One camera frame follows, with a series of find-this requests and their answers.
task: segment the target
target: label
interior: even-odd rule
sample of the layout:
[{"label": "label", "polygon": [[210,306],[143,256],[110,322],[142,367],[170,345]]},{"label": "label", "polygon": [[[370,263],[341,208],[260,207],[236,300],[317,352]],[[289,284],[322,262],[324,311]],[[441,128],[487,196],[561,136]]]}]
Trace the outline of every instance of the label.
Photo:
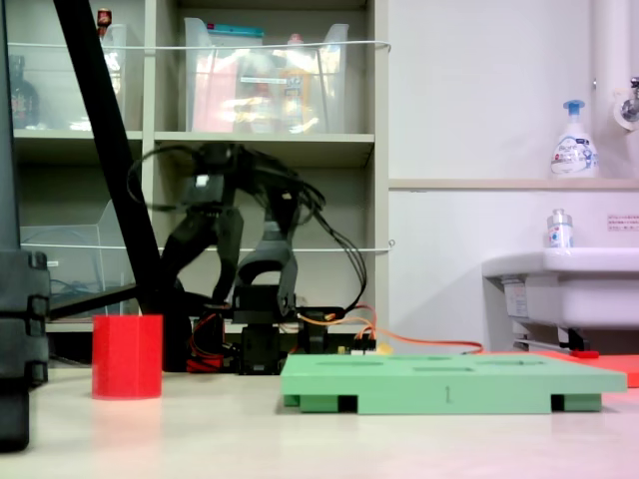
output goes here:
[{"label": "label", "polygon": [[556,175],[578,173],[596,168],[599,156],[594,145],[585,138],[564,137],[550,163],[550,170]]},{"label": "label", "polygon": [[548,229],[550,247],[574,247],[571,225],[553,225]]},{"label": "label", "polygon": [[506,309],[509,316],[528,317],[526,286],[522,282],[505,284]]},{"label": "label", "polygon": [[264,78],[264,77],[240,77],[242,83],[269,83],[271,85],[285,85],[285,78]]},{"label": "label", "polygon": [[610,232],[639,232],[639,215],[608,215]]}]

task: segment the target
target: small bottle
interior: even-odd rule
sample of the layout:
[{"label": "small bottle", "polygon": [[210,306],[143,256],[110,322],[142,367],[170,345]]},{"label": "small bottle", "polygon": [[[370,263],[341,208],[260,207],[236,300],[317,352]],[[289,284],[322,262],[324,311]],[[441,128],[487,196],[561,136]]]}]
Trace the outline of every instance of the small bottle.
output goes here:
[{"label": "small bottle", "polygon": [[11,116],[13,128],[36,127],[40,122],[40,101],[33,85],[24,79],[25,59],[22,55],[9,55],[9,82],[11,84]]},{"label": "small bottle", "polygon": [[548,217],[548,242],[550,247],[574,247],[572,216],[564,210],[553,210]]},{"label": "small bottle", "polygon": [[113,14],[111,13],[111,10],[108,8],[101,8],[98,10],[98,19],[96,20],[96,24],[98,25],[98,36],[100,37],[101,43],[112,22]]},{"label": "small bottle", "polygon": [[298,47],[287,49],[287,65],[281,76],[285,81],[283,89],[283,111],[285,131],[287,133],[308,133],[309,94],[311,92],[311,75],[306,70],[309,59],[304,40],[298,33],[291,35],[289,45]]}]

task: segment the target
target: clear plastic storage bin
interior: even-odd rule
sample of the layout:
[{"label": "clear plastic storage bin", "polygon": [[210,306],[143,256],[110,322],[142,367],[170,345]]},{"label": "clear plastic storage bin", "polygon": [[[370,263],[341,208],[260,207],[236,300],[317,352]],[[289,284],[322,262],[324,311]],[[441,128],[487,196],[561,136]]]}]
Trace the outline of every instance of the clear plastic storage bin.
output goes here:
[{"label": "clear plastic storage bin", "polygon": [[[47,256],[51,273],[52,304],[107,291],[133,282],[133,273],[109,202],[96,225],[22,227],[22,248]],[[132,301],[80,314],[136,313]]]},{"label": "clear plastic storage bin", "polygon": [[[126,25],[112,25],[102,45],[125,127],[139,130],[142,54],[118,48],[130,36]],[[66,48],[9,46],[9,63],[14,128],[91,130]]]},{"label": "clear plastic storage bin", "polygon": [[[187,131],[344,133],[345,45],[219,50],[202,20],[185,27],[187,46],[203,47],[187,50]],[[333,25],[324,42],[347,31]]]}]

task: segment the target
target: wall pipe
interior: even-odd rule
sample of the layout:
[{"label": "wall pipe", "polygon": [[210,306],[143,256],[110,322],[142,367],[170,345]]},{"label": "wall pipe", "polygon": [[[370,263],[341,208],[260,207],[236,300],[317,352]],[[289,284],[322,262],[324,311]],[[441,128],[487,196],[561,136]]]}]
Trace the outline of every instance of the wall pipe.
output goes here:
[{"label": "wall pipe", "polygon": [[615,90],[630,87],[631,0],[592,0],[594,93],[592,130],[606,178],[635,177],[627,132],[614,119]]}]

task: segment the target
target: dark bottle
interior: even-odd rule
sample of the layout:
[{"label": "dark bottle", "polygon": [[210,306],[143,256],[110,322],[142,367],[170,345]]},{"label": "dark bottle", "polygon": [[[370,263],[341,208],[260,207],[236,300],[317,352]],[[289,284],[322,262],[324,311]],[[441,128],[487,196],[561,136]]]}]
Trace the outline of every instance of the dark bottle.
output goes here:
[{"label": "dark bottle", "polygon": [[24,79],[24,56],[9,55],[9,81],[13,128],[37,126],[40,123],[40,101],[36,89]]},{"label": "dark bottle", "polygon": [[101,8],[98,10],[98,19],[96,20],[96,25],[98,26],[98,36],[100,37],[100,41],[104,39],[104,36],[107,34],[107,30],[111,26],[113,22],[113,14],[111,10],[108,8]]}]

